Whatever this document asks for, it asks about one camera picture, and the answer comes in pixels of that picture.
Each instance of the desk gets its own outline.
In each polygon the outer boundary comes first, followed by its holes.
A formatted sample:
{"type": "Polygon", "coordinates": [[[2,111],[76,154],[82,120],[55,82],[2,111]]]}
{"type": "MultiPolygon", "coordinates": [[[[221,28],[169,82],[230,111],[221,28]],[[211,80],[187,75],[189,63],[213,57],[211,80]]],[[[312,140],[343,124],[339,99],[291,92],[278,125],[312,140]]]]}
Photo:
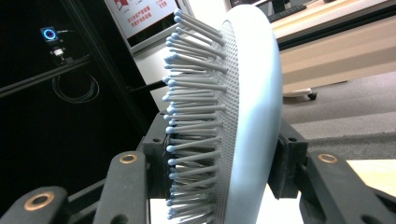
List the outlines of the desk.
{"type": "MultiPolygon", "coordinates": [[[[272,23],[276,39],[292,43],[343,21],[394,7],[394,0],[319,0],[272,23]]],[[[396,71],[396,16],[281,50],[283,92],[396,71]]]]}

